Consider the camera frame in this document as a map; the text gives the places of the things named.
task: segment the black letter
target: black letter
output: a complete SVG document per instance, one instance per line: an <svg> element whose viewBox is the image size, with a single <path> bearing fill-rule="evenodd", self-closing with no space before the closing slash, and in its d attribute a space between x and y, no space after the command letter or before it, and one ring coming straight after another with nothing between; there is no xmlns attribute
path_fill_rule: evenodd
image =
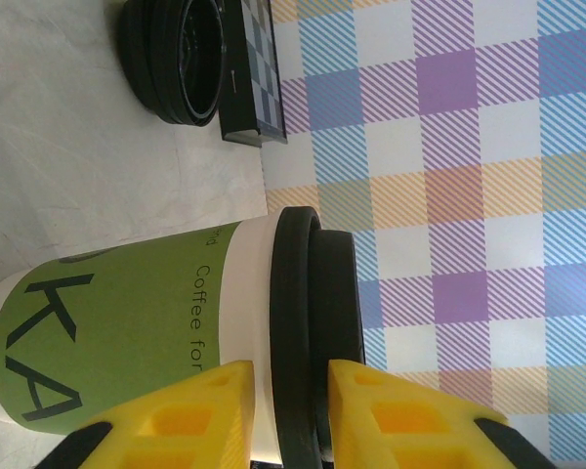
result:
<svg viewBox="0 0 586 469"><path fill-rule="evenodd" d="M61 297L57 291L59 288L66 288L68 286L88 285L93 274L78 277L59 278L58 280L40 281L38 283L31 283L26 289L25 293L33 291L43 291L48 298L48 305L44 306L36 314L25 320L17 329L9 334L7 337L7 349L20 340L30 329L37 325L45 317L51 313L55 313L65 332L69 334L71 340L76 341L76 323L73 321Z"/></svg>
<svg viewBox="0 0 586 469"><path fill-rule="evenodd" d="M80 394L78 394L77 391L65 386L64 384L61 384L54 379L49 378L45 374L41 374L39 371L35 371L34 369L29 368L25 364L22 364L17 360L13 360L10 357L6 357L5 366L13 373L17 373L18 375L23 376L28 381L28 391L30 392L30 397L32 398L32 402L35 404L36 410L23 413L21 415L26 422L52 417L54 415L59 415L60 413L69 412L75 408L82 407ZM37 383L48 389L52 389L53 391L63 394L64 396L68 397L69 400L50 405L49 407L42 406L41 401L39 400L39 394L37 393Z"/></svg>
<svg viewBox="0 0 586 469"><path fill-rule="evenodd" d="M193 292L193 301L198 301L200 303L206 303L206 292L202 291L194 291Z"/></svg>
<svg viewBox="0 0 586 469"><path fill-rule="evenodd" d="M205 273L205 274L202 274L202 273L200 272L202 269L206 269L206 273ZM211 268L210 268L210 267L208 267L208 266L202 266L202 267L200 267L200 268L197 270L197 272L196 272L196 274L197 274L197 276L198 276L198 277L206 277L206 276L208 276L210 273L211 273Z"/></svg>

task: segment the gray countertop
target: gray countertop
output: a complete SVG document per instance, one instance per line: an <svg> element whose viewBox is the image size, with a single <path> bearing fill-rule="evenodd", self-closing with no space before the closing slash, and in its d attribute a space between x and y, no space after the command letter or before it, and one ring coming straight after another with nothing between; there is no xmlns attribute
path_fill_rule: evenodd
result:
<svg viewBox="0 0 586 469"><path fill-rule="evenodd" d="M267 213L260 152L146 112L117 4L0 0L0 280L57 256ZM0 423L0 469L58 441Z"/></svg>

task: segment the paper coffee cup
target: paper coffee cup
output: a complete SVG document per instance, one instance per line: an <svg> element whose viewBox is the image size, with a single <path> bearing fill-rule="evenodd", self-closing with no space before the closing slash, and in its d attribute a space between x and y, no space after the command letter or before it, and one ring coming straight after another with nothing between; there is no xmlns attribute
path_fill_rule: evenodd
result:
<svg viewBox="0 0 586 469"><path fill-rule="evenodd" d="M340 337L326 327L334 315ZM362 361L354 250L308 207L63 258L0 283L0 420L31 430L66 434L251 360L252 457L282 462L303 451L289 443L300 428L314 452L326 446L315 433L330 358Z"/></svg>

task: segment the checkered pattern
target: checkered pattern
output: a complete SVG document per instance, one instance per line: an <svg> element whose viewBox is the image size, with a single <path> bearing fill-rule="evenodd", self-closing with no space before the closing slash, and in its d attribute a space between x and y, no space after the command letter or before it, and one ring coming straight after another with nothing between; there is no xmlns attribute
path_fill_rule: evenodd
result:
<svg viewBox="0 0 586 469"><path fill-rule="evenodd" d="M368 363L586 461L586 1L272 7L269 207L355 232Z"/></svg>
<svg viewBox="0 0 586 469"><path fill-rule="evenodd" d="M256 118L259 125L282 130L269 3L266 0L243 0L241 7Z"/></svg>

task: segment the colorful plaid fabric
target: colorful plaid fabric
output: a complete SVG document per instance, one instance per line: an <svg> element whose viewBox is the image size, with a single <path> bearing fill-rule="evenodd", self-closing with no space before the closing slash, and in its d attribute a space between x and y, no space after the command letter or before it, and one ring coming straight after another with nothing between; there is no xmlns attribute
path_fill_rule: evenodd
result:
<svg viewBox="0 0 586 469"><path fill-rule="evenodd" d="M355 233L369 364L586 461L586 0L272 0L270 210Z"/></svg>

